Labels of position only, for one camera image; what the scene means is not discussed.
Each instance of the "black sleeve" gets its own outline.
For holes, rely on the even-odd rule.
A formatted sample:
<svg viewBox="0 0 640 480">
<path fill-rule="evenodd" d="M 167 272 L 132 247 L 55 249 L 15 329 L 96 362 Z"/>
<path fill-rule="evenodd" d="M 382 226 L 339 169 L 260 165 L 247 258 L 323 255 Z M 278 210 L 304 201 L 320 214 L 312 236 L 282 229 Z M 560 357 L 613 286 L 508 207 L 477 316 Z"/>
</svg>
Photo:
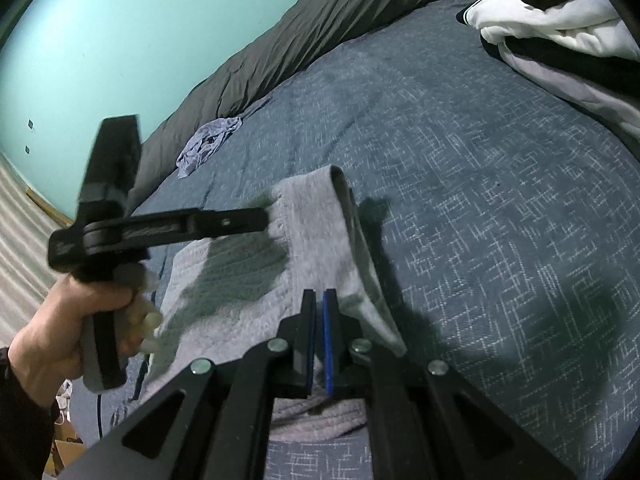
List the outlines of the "black sleeve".
<svg viewBox="0 0 640 480">
<path fill-rule="evenodd" d="M 597 57 L 576 52 L 544 38 L 504 38 L 518 56 L 593 81 L 617 94 L 640 99 L 640 63 L 622 57 Z"/>
<path fill-rule="evenodd" d="M 35 404 L 14 376 L 0 349 L 0 476 L 40 479 L 49 458 L 53 421 L 60 416 L 54 402 L 49 410 Z"/>
</svg>

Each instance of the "patterned blue blanket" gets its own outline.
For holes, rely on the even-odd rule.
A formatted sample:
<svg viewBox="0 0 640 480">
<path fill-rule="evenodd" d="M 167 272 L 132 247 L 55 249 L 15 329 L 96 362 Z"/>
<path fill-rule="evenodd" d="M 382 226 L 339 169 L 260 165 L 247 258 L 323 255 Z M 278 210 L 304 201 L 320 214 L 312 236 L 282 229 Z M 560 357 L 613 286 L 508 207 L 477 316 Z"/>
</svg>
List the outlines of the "patterned blue blanket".
<svg viewBox="0 0 640 480">
<path fill-rule="evenodd" d="M 337 164 L 410 356 L 447 360 L 579 478 L 600 479 L 639 425 L 640 164 L 489 57 L 455 20 L 471 1 L 339 46 L 138 212 L 229 208 Z M 153 251 L 156 301 L 181 247 Z M 365 479 L 369 463 L 364 429 L 272 444 L 266 478 Z"/>
</svg>

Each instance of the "screw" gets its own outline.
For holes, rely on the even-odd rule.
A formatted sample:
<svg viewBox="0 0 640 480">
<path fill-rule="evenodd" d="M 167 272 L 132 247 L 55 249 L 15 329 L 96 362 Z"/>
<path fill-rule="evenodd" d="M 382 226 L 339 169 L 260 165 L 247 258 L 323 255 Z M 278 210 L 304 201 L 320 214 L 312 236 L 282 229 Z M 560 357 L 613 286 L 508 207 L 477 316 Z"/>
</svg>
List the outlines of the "screw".
<svg viewBox="0 0 640 480">
<path fill-rule="evenodd" d="M 366 354 L 372 347 L 373 345 L 368 339 L 358 338 L 351 341 L 351 348 L 358 354 Z"/>
<path fill-rule="evenodd" d="M 211 361 L 208 359 L 196 359 L 191 362 L 191 371 L 196 375 L 206 374 L 211 370 Z"/>
<path fill-rule="evenodd" d="M 285 339 L 274 337 L 273 339 L 269 339 L 267 348 L 272 352 L 284 352 L 289 348 L 289 343 L 287 343 Z"/>
<path fill-rule="evenodd" d="M 449 365 L 440 359 L 434 359 L 427 365 L 427 370 L 431 375 L 443 376 L 449 371 Z"/>
</svg>

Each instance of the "gray duvet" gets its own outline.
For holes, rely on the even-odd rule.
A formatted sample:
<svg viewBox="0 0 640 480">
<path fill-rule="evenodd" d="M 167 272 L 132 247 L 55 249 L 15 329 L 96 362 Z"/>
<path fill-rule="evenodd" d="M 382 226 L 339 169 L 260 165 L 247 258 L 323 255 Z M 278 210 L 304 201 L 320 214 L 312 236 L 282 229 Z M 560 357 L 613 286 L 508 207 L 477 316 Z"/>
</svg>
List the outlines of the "gray duvet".
<svg viewBox="0 0 640 480">
<path fill-rule="evenodd" d="M 408 354 L 447 360 L 579 478 L 600 479 L 640 418 L 640 165 L 487 56 L 455 20 L 471 1 L 429 4 L 326 54 L 138 212 L 229 208 L 337 164 Z M 158 304 L 181 247 L 152 251 Z M 129 390 L 103 400 L 105 426 L 139 362 L 129 371 Z M 95 398 L 76 394 L 90 442 Z M 369 463 L 359 430 L 270 444 L 266 478 L 370 478 Z"/>
<path fill-rule="evenodd" d="M 175 169 L 187 141 L 203 124 L 242 113 L 343 41 L 388 25 L 433 0 L 298 0 L 276 25 L 231 56 L 189 92 L 142 145 L 133 210 Z"/>
</svg>

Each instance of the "hand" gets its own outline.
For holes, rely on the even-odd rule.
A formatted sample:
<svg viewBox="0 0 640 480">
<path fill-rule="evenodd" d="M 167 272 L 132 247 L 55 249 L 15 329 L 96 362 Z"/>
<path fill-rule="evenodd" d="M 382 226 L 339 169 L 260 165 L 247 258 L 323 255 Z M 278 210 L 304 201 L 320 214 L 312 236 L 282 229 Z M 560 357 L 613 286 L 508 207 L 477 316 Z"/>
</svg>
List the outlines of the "hand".
<svg viewBox="0 0 640 480">
<path fill-rule="evenodd" d="M 80 283 L 69 274 L 60 277 L 9 347 L 14 374 L 36 404 L 50 407 L 63 381 L 82 374 L 79 339 L 85 316 L 129 305 L 131 330 L 118 350 L 129 356 L 138 352 L 158 324 L 145 323 L 154 307 L 140 296 L 134 300 L 134 295 L 131 288 L 116 283 Z"/>
</svg>

